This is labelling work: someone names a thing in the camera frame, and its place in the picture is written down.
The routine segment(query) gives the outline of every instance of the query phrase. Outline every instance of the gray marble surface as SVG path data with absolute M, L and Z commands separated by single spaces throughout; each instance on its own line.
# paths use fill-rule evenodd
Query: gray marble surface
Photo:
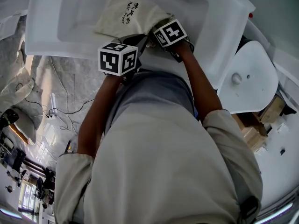
M 0 91 L 20 69 L 14 61 L 25 34 L 25 25 L 25 22 L 19 23 L 14 36 L 0 41 Z M 26 152 L 28 158 L 45 167 L 55 168 L 56 160 L 64 152 L 69 140 L 72 150 L 76 150 L 76 133 L 92 102 L 69 116 L 57 111 L 58 118 L 48 120 L 45 114 L 48 115 L 52 108 L 50 95 L 54 94 L 57 109 L 75 112 L 84 102 L 95 97 L 105 75 L 98 71 L 97 62 L 69 57 L 34 56 L 32 64 L 29 65 L 31 77 L 36 83 L 26 98 L 27 101 L 22 100 L 16 107 L 23 110 L 33 121 L 37 129 L 37 142 L 35 145 L 26 145 L 9 128 L 5 128 L 4 133 Z M 28 101 L 38 102 L 43 108 Z

